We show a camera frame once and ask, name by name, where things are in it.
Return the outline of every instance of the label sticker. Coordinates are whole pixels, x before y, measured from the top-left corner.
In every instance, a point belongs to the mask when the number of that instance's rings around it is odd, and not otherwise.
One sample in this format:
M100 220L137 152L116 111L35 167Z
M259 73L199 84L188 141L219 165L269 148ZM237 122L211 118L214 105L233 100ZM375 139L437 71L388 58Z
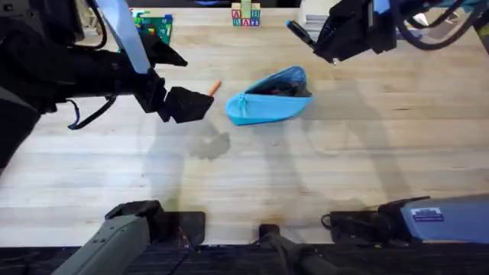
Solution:
M443 222L442 210L438 207L411 209L415 222Z

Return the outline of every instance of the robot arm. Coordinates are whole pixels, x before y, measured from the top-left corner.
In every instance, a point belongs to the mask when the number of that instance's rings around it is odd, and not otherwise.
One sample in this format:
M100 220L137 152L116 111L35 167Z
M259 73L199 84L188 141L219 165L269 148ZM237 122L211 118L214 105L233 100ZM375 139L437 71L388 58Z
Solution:
M414 15L433 7L449 8L429 26L413 20ZM460 7L472 10L471 15L451 37L436 44L422 42L404 24L404 21L408 21L415 28L432 28ZM317 41L311 39L296 22L288 22L287 27L308 44L314 54L328 63L335 63L335 60L347 60L370 49L377 54L394 49L397 46L397 30L408 43L421 50L447 47L459 39L486 10L485 0L341 0L329 10Z
M0 147L0 172L39 117L68 100L77 117L72 130L100 116L118 95L133 95L146 113L157 112L165 122L202 119L213 103L182 87L165 89L154 65L187 62L159 37L139 35L124 0L88 3L103 30L97 46L76 44L84 35L74 0L0 0L0 128L8 132ZM107 30L99 9L120 53L102 50ZM106 97L106 104L79 123L71 99L95 96Z

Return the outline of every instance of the toy block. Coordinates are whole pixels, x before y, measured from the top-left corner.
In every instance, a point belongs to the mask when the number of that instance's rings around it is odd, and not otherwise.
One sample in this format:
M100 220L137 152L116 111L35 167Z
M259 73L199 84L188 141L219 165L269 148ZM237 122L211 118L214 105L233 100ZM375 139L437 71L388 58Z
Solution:
M260 18L260 10L251 10L251 18Z
M241 18L241 10L231 10L231 15L233 18Z
M232 19L232 25L233 26L241 26L241 19L240 18L233 18Z
M251 0L241 0L241 18L251 18Z
M250 18L242 18L241 19L241 26L249 27L251 25L251 19Z
M258 27L258 26L260 26L260 19L259 18L252 18L250 23L251 23L250 26Z

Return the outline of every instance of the wooden block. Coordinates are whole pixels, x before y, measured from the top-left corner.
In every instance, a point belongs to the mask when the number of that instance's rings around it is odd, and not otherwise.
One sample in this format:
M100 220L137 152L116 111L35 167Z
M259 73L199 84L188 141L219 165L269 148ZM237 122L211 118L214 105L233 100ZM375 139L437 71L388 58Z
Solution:
M259 18L252 18L250 21L250 25L252 27L259 27L260 26L260 19Z
M241 3L231 3L231 9L241 10Z
M241 10L231 10L231 16L233 18L241 18Z
M241 0L241 18L251 18L251 0Z
M251 10L251 18L260 18L260 10Z
M242 18L241 19L241 26L249 27L251 25L251 19L250 18Z
M233 18L232 19L232 25L233 26L241 26L241 19L240 18Z

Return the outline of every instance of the gray device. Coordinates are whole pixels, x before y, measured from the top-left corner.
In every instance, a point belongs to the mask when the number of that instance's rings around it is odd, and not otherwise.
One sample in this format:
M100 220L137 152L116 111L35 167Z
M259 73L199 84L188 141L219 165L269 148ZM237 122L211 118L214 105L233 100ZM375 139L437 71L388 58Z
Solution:
M489 194L408 202L401 212L419 240L489 244Z

